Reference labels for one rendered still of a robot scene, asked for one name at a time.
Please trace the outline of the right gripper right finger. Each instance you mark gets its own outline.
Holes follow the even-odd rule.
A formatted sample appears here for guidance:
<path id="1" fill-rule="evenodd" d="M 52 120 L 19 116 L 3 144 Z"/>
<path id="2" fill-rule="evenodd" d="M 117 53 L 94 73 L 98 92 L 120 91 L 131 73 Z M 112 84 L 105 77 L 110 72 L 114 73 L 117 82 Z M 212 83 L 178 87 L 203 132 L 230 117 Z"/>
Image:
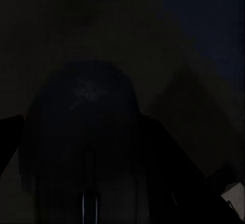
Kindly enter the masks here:
<path id="1" fill-rule="evenodd" d="M 151 224 L 244 224 L 159 121 L 140 128 Z"/>

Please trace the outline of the mouse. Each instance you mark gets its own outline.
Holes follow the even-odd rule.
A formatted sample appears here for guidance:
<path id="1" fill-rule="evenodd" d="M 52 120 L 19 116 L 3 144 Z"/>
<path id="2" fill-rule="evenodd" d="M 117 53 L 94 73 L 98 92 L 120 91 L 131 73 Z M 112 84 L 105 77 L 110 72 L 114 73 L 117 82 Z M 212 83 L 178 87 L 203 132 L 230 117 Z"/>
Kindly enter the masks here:
<path id="1" fill-rule="evenodd" d="M 51 72 L 19 144 L 35 224 L 144 224 L 140 122 L 132 82 L 112 63 L 79 59 Z"/>

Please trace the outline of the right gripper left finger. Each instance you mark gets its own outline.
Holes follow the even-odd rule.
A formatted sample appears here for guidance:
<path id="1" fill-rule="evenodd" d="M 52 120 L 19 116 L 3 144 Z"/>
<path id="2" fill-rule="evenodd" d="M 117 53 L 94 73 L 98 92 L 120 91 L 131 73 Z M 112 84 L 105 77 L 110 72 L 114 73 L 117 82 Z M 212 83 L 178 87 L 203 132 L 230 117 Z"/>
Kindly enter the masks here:
<path id="1" fill-rule="evenodd" d="M 22 115 L 0 120 L 0 176 L 19 147 L 24 122 Z"/>

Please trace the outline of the keyboard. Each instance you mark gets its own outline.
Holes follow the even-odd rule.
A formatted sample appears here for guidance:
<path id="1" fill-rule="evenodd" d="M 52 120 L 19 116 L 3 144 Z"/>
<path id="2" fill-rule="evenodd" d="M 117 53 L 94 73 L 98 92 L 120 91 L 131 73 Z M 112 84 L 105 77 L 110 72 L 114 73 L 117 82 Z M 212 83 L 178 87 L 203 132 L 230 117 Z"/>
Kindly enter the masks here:
<path id="1" fill-rule="evenodd" d="M 242 183 L 228 184 L 220 195 L 245 224 L 245 188 Z"/>

